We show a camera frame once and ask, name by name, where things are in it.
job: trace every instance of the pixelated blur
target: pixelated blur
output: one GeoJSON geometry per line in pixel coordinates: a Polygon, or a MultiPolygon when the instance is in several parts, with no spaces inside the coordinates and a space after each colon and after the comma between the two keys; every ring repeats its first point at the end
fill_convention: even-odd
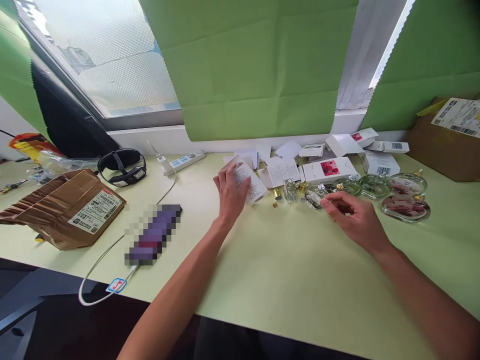
{"type": "MultiPolygon", "coordinates": [[[[125,254],[125,265],[153,265],[172,240],[181,212],[180,205],[151,205],[143,218],[147,226],[134,236],[135,241],[125,254]]],[[[138,229],[138,225],[133,224],[133,228],[138,229]]]]}

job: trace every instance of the window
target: window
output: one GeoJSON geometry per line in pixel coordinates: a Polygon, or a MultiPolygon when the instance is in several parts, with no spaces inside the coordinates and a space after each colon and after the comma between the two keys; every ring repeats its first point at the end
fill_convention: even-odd
{"type": "MultiPolygon", "coordinates": [[[[106,130],[183,124],[138,0],[15,0],[35,52],[106,130]]],[[[366,109],[415,0],[359,0],[337,110],[366,109]]]]}
{"type": "Polygon", "coordinates": [[[138,0],[15,2],[32,47],[107,130],[183,124],[138,0]]]}
{"type": "Polygon", "coordinates": [[[360,0],[338,90],[337,109],[369,106],[415,0],[360,0]]]}

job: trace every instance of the window frame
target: window frame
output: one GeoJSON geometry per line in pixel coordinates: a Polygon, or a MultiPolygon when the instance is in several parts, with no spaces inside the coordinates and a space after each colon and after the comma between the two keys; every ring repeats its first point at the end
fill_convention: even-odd
{"type": "Polygon", "coordinates": [[[172,125],[183,125],[184,118],[181,109],[161,110],[144,112],[140,114],[129,114],[123,116],[104,117],[98,107],[90,99],[82,87],[66,70],[68,63],[62,53],[51,46],[49,41],[41,34],[38,27],[30,19],[21,5],[15,1],[18,11],[18,23],[30,42],[32,51],[48,66],[58,79],[71,91],[71,93],[82,103],[83,106],[106,131],[142,129],[153,127],[164,127],[172,125]]]}
{"type": "Polygon", "coordinates": [[[345,57],[336,108],[366,109],[370,87],[408,0],[360,0],[345,57]]]}

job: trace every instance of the green curtain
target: green curtain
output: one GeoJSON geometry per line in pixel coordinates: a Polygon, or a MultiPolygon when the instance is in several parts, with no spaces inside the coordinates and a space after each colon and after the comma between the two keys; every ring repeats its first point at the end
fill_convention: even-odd
{"type": "Polygon", "coordinates": [[[330,132],[358,0],[140,0],[192,141],[330,132]]]}
{"type": "Polygon", "coordinates": [[[480,91],[480,4],[416,0],[368,107],[362,129],[405,130],[436,96],[480,91]]]}
{"type": "Polygon", "coordinates": [[[11,0],[0,0],[0,49],[0,96],[49,138],[32,81],[30,43],[11,0]]]}

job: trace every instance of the power strip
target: power strip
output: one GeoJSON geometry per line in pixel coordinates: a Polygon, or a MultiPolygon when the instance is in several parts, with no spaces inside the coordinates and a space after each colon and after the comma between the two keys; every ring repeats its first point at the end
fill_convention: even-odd
{"type": "Polygon", "coordinates": [[[182,169],[185,169],[187,166],[192,165],[193,163],[196,163],[198,160],[201,160],[205,157],[205,154],[203,152],[200,153],[190,153],[188,155],[182,156],[178,158],[177,160],[173,160],[170,165],[172,168],[175,170],[169,170],[169,171],[164,171],[163,174],[166,176],[170,176],[172,174],[175,174],[176,172],[179,172],[182,169]]]}

